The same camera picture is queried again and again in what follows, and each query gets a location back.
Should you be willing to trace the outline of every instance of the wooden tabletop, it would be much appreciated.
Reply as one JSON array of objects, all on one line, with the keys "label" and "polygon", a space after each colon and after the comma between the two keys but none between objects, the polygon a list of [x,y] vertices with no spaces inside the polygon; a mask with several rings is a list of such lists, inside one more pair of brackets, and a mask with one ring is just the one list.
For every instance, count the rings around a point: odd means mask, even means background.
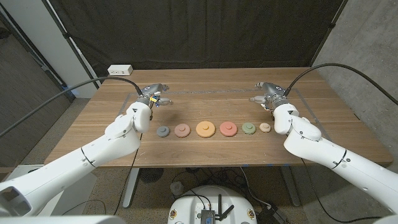
[{"label": "wooden tabletop", "polygon": [[[153,108],[150,130],[142,136],[137,153],[116,159],[103,167],[209,167],[209,166],[286,166],[300,165],[301,160],[283,147],[286,136],[273,130],[271,114],[249,98],[263,95],[254,89],[257,82],[271,82],[287,87],[307,68],[228,68],[193,70],[135,70],[126,77],[141,88],[152,83],[167,84],[163,97],[172,106]],[[46,159],[49,163],[104,134],[105,127],[119,113],[124,113],[137,98],[128,83],[106,80],[85,109]],[[323,136],[378,164],[389,164],[393,157],[375,135],[355,116],[316,71],[300,79],[289,94],[290,103],[300,116],[318,126]],[[210,121],[216,133],[201,138],[196,125]],[[225,137],[220,124],[232,121],[237,135]],[[244,134],[242,124],[250,122],[257,131]],[[185,138],[174,134],[174,127],[185,123],[191,133]],[[259,129],[261,123],[272,126],[270,133]],[[159,126],[168,126],[166,138],[156,135]]]}]

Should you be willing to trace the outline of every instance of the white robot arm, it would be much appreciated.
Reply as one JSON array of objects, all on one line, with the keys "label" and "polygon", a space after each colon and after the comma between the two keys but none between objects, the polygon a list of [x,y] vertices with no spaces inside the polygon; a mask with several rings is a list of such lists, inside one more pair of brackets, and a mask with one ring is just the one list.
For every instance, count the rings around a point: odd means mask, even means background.
[{"label": "white robot arm", "polygon": [[273,111],[275,131],[286,134],[284,146],[295,156],[326,166],[342,178],[398,213],[398,174],[357,155],[322,137],[321,131],[299,112],[284,96],[284,90],[272,83],[258,83],[265,96],[251,101]]},{"label": "white robot arm", "polygon": [[167,89],[162,84],[145,87],[126,115],[118,116],[103,136],[38,170],[0,183],[0,217],[36,215],[51,198],[96,167],[135,152],[141,144],[136,132],[148,131],[152,105],[171,103],[160,99]]}]

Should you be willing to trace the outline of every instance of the black curtain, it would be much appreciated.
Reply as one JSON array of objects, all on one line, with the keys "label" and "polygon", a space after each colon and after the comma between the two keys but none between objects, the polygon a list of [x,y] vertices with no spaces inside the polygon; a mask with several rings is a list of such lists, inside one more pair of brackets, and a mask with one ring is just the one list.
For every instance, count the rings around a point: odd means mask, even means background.
[{"label": "black curtain", "polygon": [[306,67],[339,1],[51,0],[98,76],[134,69]]}]

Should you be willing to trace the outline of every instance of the red disc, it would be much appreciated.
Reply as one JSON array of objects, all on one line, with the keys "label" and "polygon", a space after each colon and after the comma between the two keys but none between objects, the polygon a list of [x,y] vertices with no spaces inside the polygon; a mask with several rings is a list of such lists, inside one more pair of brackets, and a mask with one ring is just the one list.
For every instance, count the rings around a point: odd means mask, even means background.
[{"label": "red disc", "polygon": [[220,131],[227,137],[234,136],[238,132],[236,125],[230,121],[226,121],[220,125]]}]

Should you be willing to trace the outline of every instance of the white power outlet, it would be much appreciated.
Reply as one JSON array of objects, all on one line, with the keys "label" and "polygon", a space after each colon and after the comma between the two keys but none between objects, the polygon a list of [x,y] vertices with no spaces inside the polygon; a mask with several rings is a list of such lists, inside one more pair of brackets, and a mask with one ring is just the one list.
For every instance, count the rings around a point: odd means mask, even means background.
[{"label": "white power outlet", "polygon": [[131,65],[111,65],[108,68],[110,75],[131,75],[132,66]]}]

